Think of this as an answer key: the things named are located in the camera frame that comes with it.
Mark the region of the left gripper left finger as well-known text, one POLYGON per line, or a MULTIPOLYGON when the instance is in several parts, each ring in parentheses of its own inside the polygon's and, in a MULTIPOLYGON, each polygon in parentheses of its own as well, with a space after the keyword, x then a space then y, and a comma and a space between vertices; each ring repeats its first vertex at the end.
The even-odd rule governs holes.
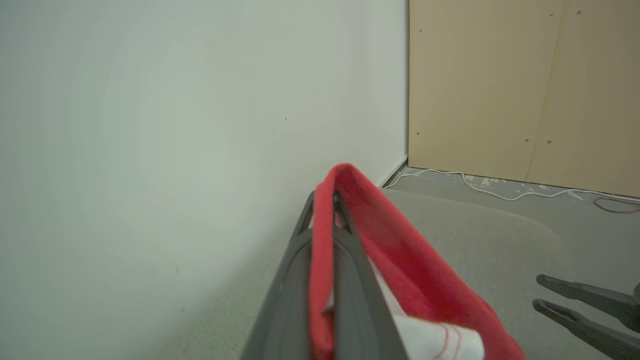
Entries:
POLYGON ((309 278, 314 192, 306 199, 241 360, 313 360, 309 278))

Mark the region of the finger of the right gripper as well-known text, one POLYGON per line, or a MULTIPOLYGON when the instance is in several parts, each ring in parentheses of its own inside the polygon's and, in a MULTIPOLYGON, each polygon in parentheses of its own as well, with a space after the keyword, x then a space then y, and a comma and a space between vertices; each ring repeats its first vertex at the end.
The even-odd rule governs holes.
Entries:
POLYGON ((640 283, 633 294, 570 282, 540 274, 536 281, 542 287, 571 300, 578 300, 615 317, 629 330, 640 333, 640 283))
POLYGON ((640 338, 590 321, 582 314, 542 299, 533 308, 612 360, 640 360, 640 338))

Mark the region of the beige plywood panel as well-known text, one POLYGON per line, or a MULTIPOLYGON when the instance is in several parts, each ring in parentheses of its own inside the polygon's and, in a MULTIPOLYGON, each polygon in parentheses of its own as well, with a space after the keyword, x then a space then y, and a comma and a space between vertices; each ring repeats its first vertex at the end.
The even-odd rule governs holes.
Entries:
POLYGON ((564 6, 410 0, 410 167, 527 178, 564 6))
POLYGON ((640 198, 640 0, 566 0, 526 180, 640 198))

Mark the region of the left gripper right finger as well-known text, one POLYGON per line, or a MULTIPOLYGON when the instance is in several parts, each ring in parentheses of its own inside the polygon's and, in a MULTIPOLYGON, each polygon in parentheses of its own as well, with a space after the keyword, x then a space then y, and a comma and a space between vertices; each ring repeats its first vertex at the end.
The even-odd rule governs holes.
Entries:
POLYGON ((334 193, 334 360, 409 360, 346 201, 334 193))

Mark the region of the red shorts white stripe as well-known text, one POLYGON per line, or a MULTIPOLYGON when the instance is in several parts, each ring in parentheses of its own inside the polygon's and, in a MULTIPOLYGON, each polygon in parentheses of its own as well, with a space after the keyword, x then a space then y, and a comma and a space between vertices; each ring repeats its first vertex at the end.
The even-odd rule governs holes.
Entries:
POLYGON ((334 194, 343 196, 359 239, 399 306, 421 321, 478 332, 484 360, 526 360, 493 307, 478 296, 398 208, 354 165, 334 166, 314 193, 309 321, 314 360, 333 360, 333 317, 325 312, 334 280, 334 194))

